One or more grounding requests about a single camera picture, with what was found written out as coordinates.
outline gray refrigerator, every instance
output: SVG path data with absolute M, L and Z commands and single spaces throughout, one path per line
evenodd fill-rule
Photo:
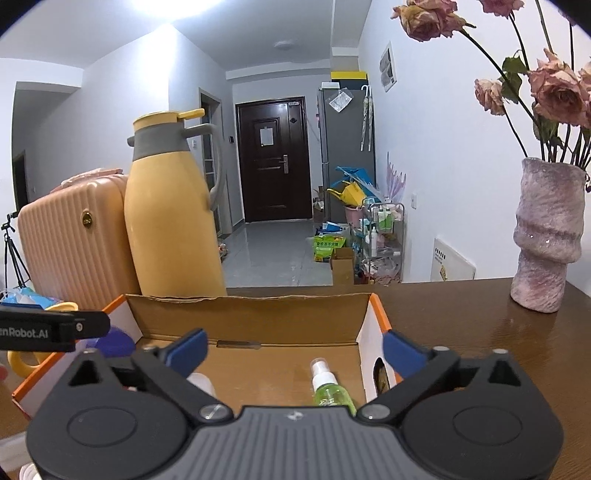
M 329 104 L 338 90 L 326 89 L 318 92 L 325 222 L 346 223 L 345 207 L 337 198 L 326 192 L 334 182 L 343 178 L 343 173 L 335 170 L 336 167 L 364 168 L 375 184 L 374 146 L 371 152 L 368 151 L 367 133 L 365 148 L 361 151 L 365 92 L 350 92 L 354 98 L 340 113 Z M 342 184 L 338 185 L 336 190 L 342 191 L 343 187 Z

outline wooden table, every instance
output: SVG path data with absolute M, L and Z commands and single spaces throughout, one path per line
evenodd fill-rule
M 564 450 L 551 478 L 589 480 L 591 299 L 567 285 L 561 310 L 539 314 L 514 303 L 509 298 L 510 285 L 511 280 L 504 278 L 393 287 L 231 288 L 229 294 L 272 297 L 374 291 L 392 327 L 418 343 L 446 345 L 463 356 L 485 356 L 493 348 L 507 348 L 564 427 Z M 19 415 L 15 407 L 0 405 L 0 437 L 22 430 L 24 423 Z

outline green bottle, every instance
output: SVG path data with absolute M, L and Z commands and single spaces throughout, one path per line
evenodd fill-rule
M 345 406 L 349 407 L 352 416 L 355 416 L 357 409 L 349 393 L 341 387 L 336 377 L 329 369 L 324 358 L 312 360 L 312 386 L 314 387 L 314 403 L 319 407 Z

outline gray floor tile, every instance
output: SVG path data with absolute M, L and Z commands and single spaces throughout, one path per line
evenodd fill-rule
M 311 220 L 249 223 L 224 240 L 226 286 L 295 287 L 332 285 L 329 264 L 314 262 Z

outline textured vase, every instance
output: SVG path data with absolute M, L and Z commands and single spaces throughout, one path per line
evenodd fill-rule
M 511 297 L 536 312 L 560 308 L 569 263 L 581 257 L 585 173 L 564 163 L 523 161 L 513 239 L 521 248 Z

